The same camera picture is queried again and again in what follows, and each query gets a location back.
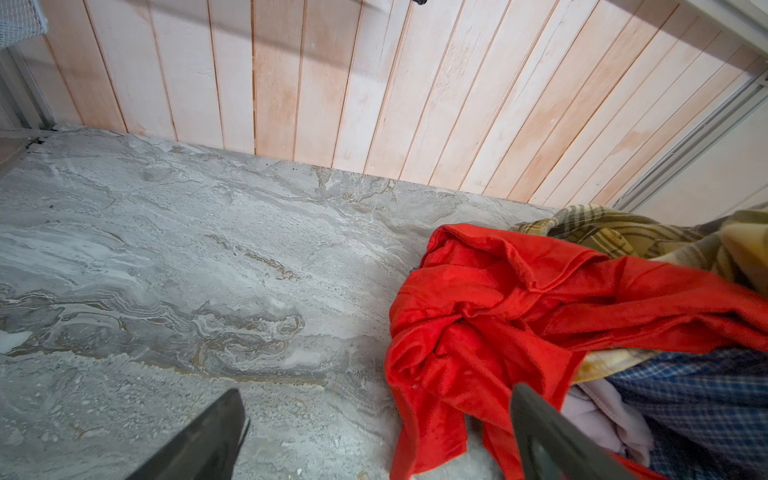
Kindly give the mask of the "red cloth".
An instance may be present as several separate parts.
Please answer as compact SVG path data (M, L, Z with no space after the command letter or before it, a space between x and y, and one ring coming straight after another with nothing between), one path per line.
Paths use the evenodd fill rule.
M509 414L516 385L560 407L592 351L765 351L767 303L706 271L444 225L399 290L390 332L386 379L403 421L391 477L408 479L464 454L471 416L504 476L519 479Z

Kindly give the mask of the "blue checked cloth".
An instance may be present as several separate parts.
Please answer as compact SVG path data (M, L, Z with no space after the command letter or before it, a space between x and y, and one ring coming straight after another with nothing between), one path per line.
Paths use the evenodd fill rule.
M608 380L650 427L651 470L669 479L766 478L765 353L666 352Z

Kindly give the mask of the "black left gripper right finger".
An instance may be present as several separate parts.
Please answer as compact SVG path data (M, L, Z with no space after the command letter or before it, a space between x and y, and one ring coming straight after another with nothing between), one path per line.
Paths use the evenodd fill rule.
M509 414L526 479L634 477L528 385L514 387Z

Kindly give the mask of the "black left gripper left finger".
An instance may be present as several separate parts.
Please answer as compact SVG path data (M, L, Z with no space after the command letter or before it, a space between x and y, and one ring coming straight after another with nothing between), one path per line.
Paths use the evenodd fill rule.
M230 479L249 428L240 391L231 388L128 479Z

